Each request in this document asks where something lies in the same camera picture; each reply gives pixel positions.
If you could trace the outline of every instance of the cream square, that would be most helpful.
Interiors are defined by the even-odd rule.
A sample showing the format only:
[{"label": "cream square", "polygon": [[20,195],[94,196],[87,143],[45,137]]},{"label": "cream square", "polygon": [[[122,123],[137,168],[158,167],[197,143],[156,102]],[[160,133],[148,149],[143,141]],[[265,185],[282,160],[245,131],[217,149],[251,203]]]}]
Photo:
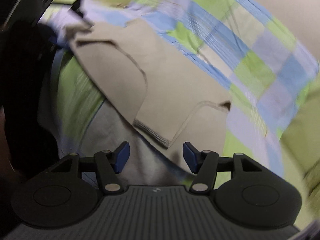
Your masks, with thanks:
[{"label": "cream square", "polygon": [[232,30],[249,48],[264,32],[265,27],[241,5],[230,10],[224,25]]},{"label": "cream square", "polygon": [[217,53],[215,53],[208,45],[204,45],[199,49],[200,57],[204,58],[207,63],[211,64],[222,74],[224,74],[227,78],[230,77],[233,73],[232,69],[219,57]]}]

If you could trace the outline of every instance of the plaid quilt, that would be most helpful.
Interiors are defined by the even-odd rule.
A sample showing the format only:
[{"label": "plaid quilt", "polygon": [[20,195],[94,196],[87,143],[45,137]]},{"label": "plaid quilt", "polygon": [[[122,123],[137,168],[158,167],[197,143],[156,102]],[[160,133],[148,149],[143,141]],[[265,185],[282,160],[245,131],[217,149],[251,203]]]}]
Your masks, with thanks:
[{"label": "plaid quilt", "polygon": [[[133,0],[112,10],[85,0],[82,10],[88,19],[119,26],[145,19],[232,94],[222,155],[243,152],[283,177],[279,139],[319,65],[264,7],[253,0]],[[70,17],[60,12],[49,24],[62,30],[79,21]]]}]

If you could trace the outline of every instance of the silver screw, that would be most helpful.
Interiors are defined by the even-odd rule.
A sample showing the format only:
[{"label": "silver screw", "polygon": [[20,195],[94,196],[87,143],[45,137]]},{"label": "silver screw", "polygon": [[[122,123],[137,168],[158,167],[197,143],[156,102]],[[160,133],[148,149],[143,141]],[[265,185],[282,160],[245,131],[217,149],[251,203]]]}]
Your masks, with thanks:
[{"label": "silver screw", "polygon": [[206,191],[208,189],[208,185],[203,183],[197,183],[192,185],[192,189],[195,191]]},{"label": "silver screw", "polygon": [[116,184],[116,183],[109,183],[109,184],[105,185],[104,188],[107,191],[111,191],[111,192],[118,191],[119,189],[121,189],[120,185]]}]

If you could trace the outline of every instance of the ribbed gray panel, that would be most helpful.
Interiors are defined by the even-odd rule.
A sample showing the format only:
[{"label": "ribbed gray panel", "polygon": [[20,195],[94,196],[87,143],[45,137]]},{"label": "ribbed gray panel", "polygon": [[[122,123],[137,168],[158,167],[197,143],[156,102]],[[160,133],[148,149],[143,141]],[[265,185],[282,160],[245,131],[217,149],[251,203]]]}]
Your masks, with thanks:
[{"label": "ribbed gray panel", "polygon": [[261,231],[232,224],[207,197],[183,186],[130,186],[120,196],[105,197],[76,225],[56,230],[20,225],[5,240],[285,240],[297,232],[292,226]]}]

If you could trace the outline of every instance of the folded beige shirt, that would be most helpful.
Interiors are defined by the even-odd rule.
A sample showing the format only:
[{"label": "folded beige shirt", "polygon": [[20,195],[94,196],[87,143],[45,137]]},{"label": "folded beige shirt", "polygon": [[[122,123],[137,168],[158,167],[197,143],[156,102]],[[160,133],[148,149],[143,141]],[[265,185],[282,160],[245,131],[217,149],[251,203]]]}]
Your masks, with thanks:
[{"label": "folded beige shirt", "polygon": [[228,91],[142,19],[125,28],[67,28],[80,64],[117,111],[153,146],[187,169],[182,144],[222,153]]}]

